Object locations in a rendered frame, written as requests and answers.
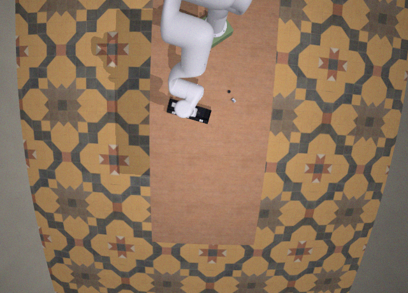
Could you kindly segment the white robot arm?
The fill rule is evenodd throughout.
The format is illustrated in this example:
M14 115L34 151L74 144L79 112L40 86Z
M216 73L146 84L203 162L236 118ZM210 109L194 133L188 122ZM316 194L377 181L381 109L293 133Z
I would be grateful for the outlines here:
M179 11L182 1L208 8L205 20ZM168 90L182 98L174 107L180 118L190 117L204 88L181 78L202 75L214 38L222 36L227 28L228 12L243 15L252 0L164 0L161 15L161 37L165 43L182 48L181 61L170 71Z

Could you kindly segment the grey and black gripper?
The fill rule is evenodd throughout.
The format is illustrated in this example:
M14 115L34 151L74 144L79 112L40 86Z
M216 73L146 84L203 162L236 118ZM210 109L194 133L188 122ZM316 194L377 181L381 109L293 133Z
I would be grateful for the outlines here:
M195 108L193 114L190 117L195 117L196 114L200 114L201 112L198 112L198 109Z

